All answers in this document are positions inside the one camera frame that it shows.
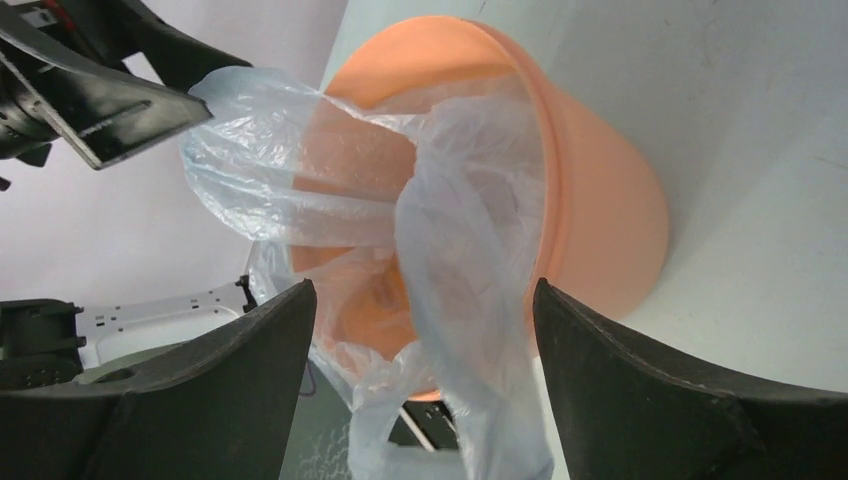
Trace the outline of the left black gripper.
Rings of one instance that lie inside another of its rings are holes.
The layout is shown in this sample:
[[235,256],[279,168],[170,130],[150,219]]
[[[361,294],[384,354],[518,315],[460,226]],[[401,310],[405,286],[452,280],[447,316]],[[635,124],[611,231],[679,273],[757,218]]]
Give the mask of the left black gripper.
[[108,168],[210,119],[206,104],[185,93],[212,71],[251,65],[169,25],[142,1],[91,1],[95,51],[107,64],[142,54],[174,90],[111,69],[87,58],[85,4],[1,3],[3,160],[42,166],[61,138],[91,168]]

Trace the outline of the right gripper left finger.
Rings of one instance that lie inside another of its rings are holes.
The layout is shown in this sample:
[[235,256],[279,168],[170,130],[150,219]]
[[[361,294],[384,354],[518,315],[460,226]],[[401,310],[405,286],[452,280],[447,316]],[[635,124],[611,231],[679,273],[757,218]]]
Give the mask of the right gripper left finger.
[[312,338],[302,281],[108,374],[1,395],[5,479],[276,479]]

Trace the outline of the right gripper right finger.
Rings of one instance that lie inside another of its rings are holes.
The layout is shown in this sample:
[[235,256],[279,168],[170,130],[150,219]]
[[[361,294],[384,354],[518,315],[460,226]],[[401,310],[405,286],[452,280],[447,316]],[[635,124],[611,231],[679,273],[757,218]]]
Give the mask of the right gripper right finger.
[[844,393],[709,363],[540,280],[533,316],[574,479],[843,479]]

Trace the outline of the light blue plastic trash bag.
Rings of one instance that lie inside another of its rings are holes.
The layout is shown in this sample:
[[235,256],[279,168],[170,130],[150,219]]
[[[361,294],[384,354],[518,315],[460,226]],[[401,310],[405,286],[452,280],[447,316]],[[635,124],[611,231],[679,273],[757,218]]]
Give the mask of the light blue plastic trash bag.
[[[514,114],[496,93],[437,109],[354,118],[410,141],[413,174],[394,199],[312,193],[307,123],[323,93],[277,69],[224,67],[195,84],[212,117],[180,139],[188,183],[252,240],[260,302],[303,280],[318,307],[310,358],[351,414],[357,479],[548,479],[554,460],[532,369],[532,320],[512,256],[470,176],[484,119]],[[442,401],[458,451],[389,440],[407,401]]]

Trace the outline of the orange plastic trash bin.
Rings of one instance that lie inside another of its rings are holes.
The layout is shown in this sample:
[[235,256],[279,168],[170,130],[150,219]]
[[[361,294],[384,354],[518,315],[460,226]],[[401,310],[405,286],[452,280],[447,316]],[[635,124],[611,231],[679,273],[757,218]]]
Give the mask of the orange plastic trash bin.
[[482,166],[471,182],[530,295],[540,278],[620,319],[656,284],[668,249],[660,183],[645,158],[607,122],[557,88],[533,58],[496,29],[421,16],[373,36],[343,64],[311,115],[297,188],[394,199],[413,174],[410,141],[354,118],[428,112],[496,93],[519,103],[488,115]]

